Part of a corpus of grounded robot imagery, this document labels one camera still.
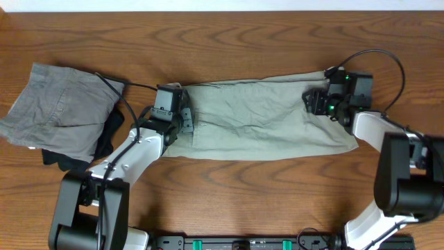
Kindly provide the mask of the khaki green shorts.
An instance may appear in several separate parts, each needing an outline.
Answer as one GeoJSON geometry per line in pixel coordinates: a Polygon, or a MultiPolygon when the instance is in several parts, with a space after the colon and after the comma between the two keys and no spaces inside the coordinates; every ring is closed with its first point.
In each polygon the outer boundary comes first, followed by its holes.
{"type": "Polygon", "coordinates": [[[306,111],[302,94],[327,85],[323,72],[188,85],[194,131],[164,156],[282,160],[346,153],[357,141],[337,122],[306,111]]]}

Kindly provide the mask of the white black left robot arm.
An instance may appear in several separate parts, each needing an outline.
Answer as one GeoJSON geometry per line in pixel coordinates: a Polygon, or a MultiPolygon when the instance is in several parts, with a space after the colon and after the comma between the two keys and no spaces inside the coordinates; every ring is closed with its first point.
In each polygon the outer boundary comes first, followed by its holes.
{"type": "Polygon", "coordinates": [[[139,116],[127,139],[86,172],[62,179],[49,232],[50,249],[147,249],[149,234],[128,225],[131,187],[180,133],[192,132],[188,92],[161,85],[153,106],[139,116]]]}

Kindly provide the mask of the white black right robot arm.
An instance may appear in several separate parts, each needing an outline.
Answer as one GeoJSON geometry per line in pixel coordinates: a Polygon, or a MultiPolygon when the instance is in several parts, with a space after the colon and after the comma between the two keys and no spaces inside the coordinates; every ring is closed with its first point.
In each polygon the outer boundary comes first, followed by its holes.
{"type": "Polygon", "coordinates": [[[443,139],[423,135],[372,111],[368,94],[338,94],[311,89],[302,94],[306,110],[327,115],[351,135],[379,151],[374,199],[328,249],[378,249],[410,224],[443,214],[443,139]]]}

